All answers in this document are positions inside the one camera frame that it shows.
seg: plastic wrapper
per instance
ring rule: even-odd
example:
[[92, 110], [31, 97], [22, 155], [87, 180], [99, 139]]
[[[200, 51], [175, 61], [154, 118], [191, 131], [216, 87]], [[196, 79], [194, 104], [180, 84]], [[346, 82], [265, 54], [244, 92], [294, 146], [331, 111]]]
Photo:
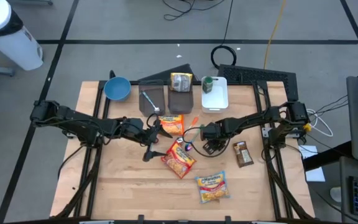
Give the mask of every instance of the plastic wrapper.
[[175, 141], [166, 152], [166, 156], [161, 157], [162, 162], [169, 166], [179, 178], [183, 178], [189, 173], [191, 167], [196, 162], [187, 152]]
[[224, 171], [207, 177], [196, 177], [201, 203], [230, 197]]
[[178, 92], [188, 92], [190, 91], [192, 78], [193, 74], [191, 73], [171, 73], [170, 89]]
[[183, 115], [159, 116], [162, 128], [171, 135], [181, 136], [185, 131]]

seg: paper sheet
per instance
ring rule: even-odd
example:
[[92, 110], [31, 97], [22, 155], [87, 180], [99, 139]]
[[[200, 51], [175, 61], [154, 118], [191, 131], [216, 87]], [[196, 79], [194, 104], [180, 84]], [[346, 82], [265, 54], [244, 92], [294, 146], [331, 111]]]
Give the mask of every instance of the paper sheet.
[[[299, 150], [302, 153], [303, 159], [317, 154], [316, 146], [299, 146]], [[306, 172], [306, 180], [308, 182], [325, 182], [326, 179], [324, 178], [323, 168], [319, 167], [317, 169], [309, 170]]]

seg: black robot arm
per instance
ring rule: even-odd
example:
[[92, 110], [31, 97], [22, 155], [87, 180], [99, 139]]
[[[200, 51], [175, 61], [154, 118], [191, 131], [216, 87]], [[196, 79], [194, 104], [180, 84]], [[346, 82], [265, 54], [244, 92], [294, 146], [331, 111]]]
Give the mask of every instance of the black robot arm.
[[240, 134], [243, 130], [268, 123], [280, 123], [277, 128], [269, 130], [269, 145], [285, 147], [285, 136], [295, 128], [303, 129], [303, 126], [309, 123], [306, 106], [300, 102], [286, 102], [243, 118], [224, 118], [215, 123], [209, 123], [201, 129], [201, 140], [208, 141], [203, 148], [208, 154], [220, 151], [228, 139]]
[[30, 120], [35, 127], [54, 126], [63, 130], [65, 135], [75, 135], [82, 145], [98, 147], [108, 144], [112, 139], [125, 138], [147, 146], [143, 160], [147, 162], [154, 156], [165, 154], [151, 151], [151, 145], [158, 142], [157, 134], [172, 138], [164, 131], [160, 120], [156, 119], [153, 126], [143, 129], [140, 118], [98, 119], [87, 114], [60, 106], [56, 101], [36, 101]]

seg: packaged food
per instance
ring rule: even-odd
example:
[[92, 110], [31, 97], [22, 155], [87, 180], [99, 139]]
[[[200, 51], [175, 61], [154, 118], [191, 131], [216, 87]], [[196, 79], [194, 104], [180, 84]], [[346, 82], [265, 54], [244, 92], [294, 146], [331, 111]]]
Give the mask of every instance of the packaged food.
[[208, 177], [196, 177], [201, 203], [223, 197], [230, 197], [224, 171]]
[[196, 162], [187, 152], [175, 141], [166, 152], [166, 156], [161, 157], [162, 162], [169, 166], [179, 178], [183, 178]]
[[254, 164], [248, 152], [247, 143], [245, 141], [234, 143], [233, 147], [234, 152], [236, 152], [237, 163], [239, 164], [239, 167]]
[[159, 116], [162, 128], [171, 135], [182, 135], [185, 131], [183, 115]]
[[191, 73], [171, 73], [171, 85], [170, 89], [179, 92], [190, 91], [191, 79], [193, 74]]

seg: blue bowl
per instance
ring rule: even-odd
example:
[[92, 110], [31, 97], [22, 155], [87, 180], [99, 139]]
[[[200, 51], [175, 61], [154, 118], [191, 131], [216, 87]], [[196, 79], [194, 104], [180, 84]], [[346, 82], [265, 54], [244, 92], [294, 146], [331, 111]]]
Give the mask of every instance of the blue bowl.
[[104, 85], [104, 94], [114, 101], [125, 101], [131, 94], [131, 83], [122, 77], [114, 77]]

